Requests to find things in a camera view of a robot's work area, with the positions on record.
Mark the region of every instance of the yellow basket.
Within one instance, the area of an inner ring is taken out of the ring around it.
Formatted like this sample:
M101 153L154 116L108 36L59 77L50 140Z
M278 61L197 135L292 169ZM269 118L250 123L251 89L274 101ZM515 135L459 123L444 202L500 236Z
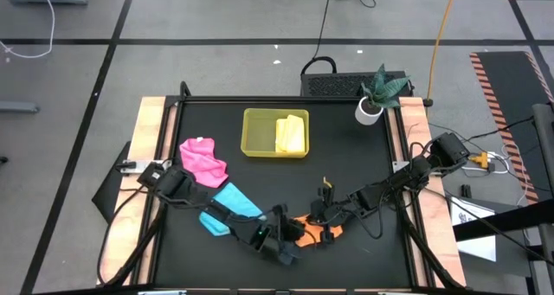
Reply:
M275 126L277 119L286 119L289 114L304 120L305 150L303 152L275 151ZM300 109L258 109L244 111L242 121L241 150L249 157L305 157L310 150L310 115Z

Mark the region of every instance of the gray carpet floor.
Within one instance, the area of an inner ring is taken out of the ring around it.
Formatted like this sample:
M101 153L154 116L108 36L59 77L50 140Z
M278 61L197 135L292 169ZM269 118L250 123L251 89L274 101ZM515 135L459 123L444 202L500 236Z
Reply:
M124 0L89 0L87 7L56 6L57 39L109 39ZM324 37L434 39L447 0L331 0ZM520 1L538 39L554 39L554 2ZM129 39L317 38L325 0L133 0L123 28ZM47 38L49 11L41 5L0 0L0 39ZM507 0L454 0L447 39L524 39ZM14 46L25 54L42 45ZM93 287L106 223L91 198L132 129L143 96L175 94L186 80L195 95L298 95L300 70L314 45L119 45L88 130L35 292ZM495 128L469 61L472 52L528 47L441 47L430 121L472 135ZM542 47L554 67L554 47ZM432 46L324 45L339 72L388 70L411 75L424 96ZM51 55L23 60L0 52L0 99L36 102L36 115L0 114L0 292L18 293L60 185L69 153L106 54L101 45L55 45ZM314 65L311 73L329 72ZM431 128L434 134L440 129ZM499 151L494 135L476 142ZM457 190L470 183L476 198L514 204L521 195L511 176L471 181L461 173L444 179ZM522 278L464 268L470 286L526 293Z

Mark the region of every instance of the white paper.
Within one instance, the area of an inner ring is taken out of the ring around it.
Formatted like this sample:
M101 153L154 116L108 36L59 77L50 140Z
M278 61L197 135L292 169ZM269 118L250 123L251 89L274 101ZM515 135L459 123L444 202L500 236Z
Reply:
M454 197L450 198L450 200L451 202L456 202L460 204L460 206L479 216L480 218L494 215L494 211L489 208L483 208L479 205L465 202ZM468 212L464 211L453 203L450 204L450 216L453 226L459 225L464 222L476 220L475 217L471 216ZM468 253L485 260L496 261L496 238L491 235L479 239L471 239L458 242L458 250L460 252Z

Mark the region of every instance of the wooden frame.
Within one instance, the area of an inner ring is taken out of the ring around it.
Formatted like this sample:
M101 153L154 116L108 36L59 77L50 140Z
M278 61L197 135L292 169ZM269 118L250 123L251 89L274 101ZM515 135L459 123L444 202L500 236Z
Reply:
M131 148L129 150L129 159L133 160L152 160L156 150L158 134L161 129L161 120L164 112L165 97L144 97L138 110L137 122L132 136ZM420 98L400 98L402 105L401 113L404 123L404 133L407 136L408 144L413 142L427 143L431 139L428 128L428 121L423 109L422 99ZM164 148L162 159L169 156L171 137L177 114L177 108L173 106L170 109L167 131L165 133ZM392 140L395 146L396 159L403 160L401 140L396 124L395 112L388 110L390 118L390 127ZM121 188L138 188L136 182L137 176L131 175L123 178ZM430 177L429 189L443 192L441 179ZM130 192L119 192L116 208L129 196ZM444 198L434 195L431 192L422 192L418 201L421 206L423 226L425 227L427 242L431 250L435 253L438 260L448 270L452 277L460 284L465 285L466 281L461 267L460 255L454 238L454 230L450 222L448 205ZM140 224L144 213L146 195L137 195L123 208L116 220L112 224L112 229L106 241L106 247L100 263L100 272L104 280L110 279L126 261L131 251L135 248L138 238ZM152 209L158 208L158 202L155 201ZM413 211L409 210L410 218L413 217ZM151 264L152 253L151 241L142 259L142 266L138 276L138 282L144 284L147 282L148 272ZM427 286L422 256L417 246L412 242L414 253L415 271L417 282L420 286ZM441 282L435 277L437 286Z

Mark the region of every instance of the plant pot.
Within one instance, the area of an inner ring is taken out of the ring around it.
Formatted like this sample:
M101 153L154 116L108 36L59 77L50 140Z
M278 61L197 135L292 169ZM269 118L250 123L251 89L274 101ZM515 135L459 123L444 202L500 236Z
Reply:
M383 108L379 108L379 111L375 110L375 112L371 112L369 110L369 107L365 105L364 103L367 103L367 96L363 97L359 102L358 106L356 107L356 112L354 112L354 116L356 117L356 120L362 124L362 125L373 125L379 117L381 116L381 113L383 113Z

